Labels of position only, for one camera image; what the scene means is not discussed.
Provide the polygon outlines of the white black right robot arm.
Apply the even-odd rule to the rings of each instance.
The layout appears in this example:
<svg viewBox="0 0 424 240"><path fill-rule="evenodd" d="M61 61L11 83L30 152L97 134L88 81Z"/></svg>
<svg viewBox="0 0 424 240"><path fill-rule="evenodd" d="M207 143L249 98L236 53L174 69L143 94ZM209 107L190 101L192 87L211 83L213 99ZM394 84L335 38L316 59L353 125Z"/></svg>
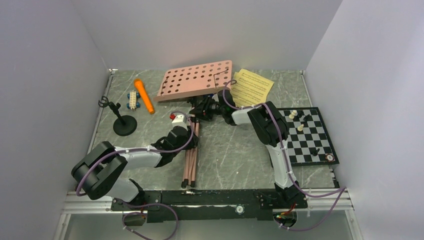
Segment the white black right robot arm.
<svg viewBox="0 0 424 240"><path fill-rule="evenodd" d="M282 208L288 208L296 201L302 201L305 195L300 190L287 150L289 127L285 118L275 105L267 101L256 106L236 107L229 90L221 90L216 95L195 96L188 102L190 114L197 119L211 121L220 115L231 126L250 124L256 136L268 150L274 169L276 202Z"/></svg>

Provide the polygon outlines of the black microphone stand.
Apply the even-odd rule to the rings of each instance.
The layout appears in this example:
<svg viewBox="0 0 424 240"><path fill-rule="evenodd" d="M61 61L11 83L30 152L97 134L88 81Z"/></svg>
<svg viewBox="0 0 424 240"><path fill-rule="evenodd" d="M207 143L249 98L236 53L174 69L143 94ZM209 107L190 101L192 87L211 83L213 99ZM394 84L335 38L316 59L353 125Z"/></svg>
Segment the black microphone stand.
<svg viewBox="0 0 424 240"><path fill-rule="evenodd" d="M117 119L113 123L113 131L118 136L129 136L137 129L138 123L133 116L120 114L121 104L119 102L114 103L112 101L109 101L109 99L103 95L98 101L98 105L101 108L109 107L117 117Z"/></svg>

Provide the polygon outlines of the orange toy microphone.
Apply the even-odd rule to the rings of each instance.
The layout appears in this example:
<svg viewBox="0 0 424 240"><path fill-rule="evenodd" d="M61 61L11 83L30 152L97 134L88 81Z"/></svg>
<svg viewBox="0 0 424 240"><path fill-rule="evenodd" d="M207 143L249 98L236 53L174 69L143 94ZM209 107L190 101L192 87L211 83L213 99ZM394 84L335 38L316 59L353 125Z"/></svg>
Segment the orange toy microphone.
<svg viewBox="0 0 424 240"><path fill-rule="evenodd" d="M134 80L134 87L137 89L147 111L152 115L155 113L155 109L153 107L153 104L150 100L149 95L147 94L147 91L145 89L144 83L142 82L141 79L136 78Z"/></svg>

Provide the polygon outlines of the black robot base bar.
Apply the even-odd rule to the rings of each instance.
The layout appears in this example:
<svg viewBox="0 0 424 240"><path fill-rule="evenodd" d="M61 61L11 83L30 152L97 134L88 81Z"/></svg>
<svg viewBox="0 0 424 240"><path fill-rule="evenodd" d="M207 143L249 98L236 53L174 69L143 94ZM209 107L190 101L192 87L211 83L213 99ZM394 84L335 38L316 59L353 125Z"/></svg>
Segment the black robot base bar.
<svg viewBox="0 0 424 240"><path fill-rule="evenodd" d="M145 191L140 203L126 206L113 199L114 212L146 211L148 223L188 220L257 219L271 221L279 211L306 209L306 197L294 203L276 200L273 189L225 189L225 190L161 190Z"/></svg>

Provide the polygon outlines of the yellow sheet music page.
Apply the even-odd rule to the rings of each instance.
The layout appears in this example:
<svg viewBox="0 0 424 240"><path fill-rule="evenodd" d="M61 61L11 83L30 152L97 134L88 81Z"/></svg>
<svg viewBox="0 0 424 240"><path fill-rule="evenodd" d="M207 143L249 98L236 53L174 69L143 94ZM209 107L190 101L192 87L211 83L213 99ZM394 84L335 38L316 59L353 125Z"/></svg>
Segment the yellow sheet music page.
<svg viewBox="0 0 424 240"><path fill-rule="evenodd" d="M267 101L274 81L246 69L235 72L230 93L236 107L255 106Z"/></svg>

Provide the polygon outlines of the pink music stand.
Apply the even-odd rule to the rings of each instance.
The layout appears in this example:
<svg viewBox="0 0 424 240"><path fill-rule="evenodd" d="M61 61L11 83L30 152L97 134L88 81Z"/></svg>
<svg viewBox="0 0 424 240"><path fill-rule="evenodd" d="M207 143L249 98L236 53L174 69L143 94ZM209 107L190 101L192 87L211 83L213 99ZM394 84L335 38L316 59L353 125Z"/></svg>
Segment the pink music stand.
<svg viewBox="0 0 424 240"><path fill-rule="evenodd" d="M192 100L193 97L203 97L222 90L224 82L232 77L232 61L223 60L192 66L169 69L164 74L156 102L171 100ZM196 186L196 171L198 147L186 150L185 166L181 187Z"/></svg>

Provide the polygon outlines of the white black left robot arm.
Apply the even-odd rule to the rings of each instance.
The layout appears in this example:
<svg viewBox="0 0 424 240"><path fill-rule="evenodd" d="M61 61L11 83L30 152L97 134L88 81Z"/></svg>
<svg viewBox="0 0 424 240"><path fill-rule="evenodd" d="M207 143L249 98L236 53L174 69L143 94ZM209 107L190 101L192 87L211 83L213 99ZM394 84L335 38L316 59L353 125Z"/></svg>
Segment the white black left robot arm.
<svg viewBox="0 0 424 240"><path fill-rule="evenodd" d="M120 199L131 210L144 203L145 192L133 179L121 179L123 171L160 168L181 152L198 146L199 138L190 126L175 126L167 136L146 147L123 148L108 141L99 143L71 170L77 181L76 194L91 200L104 196Z"/></svg>

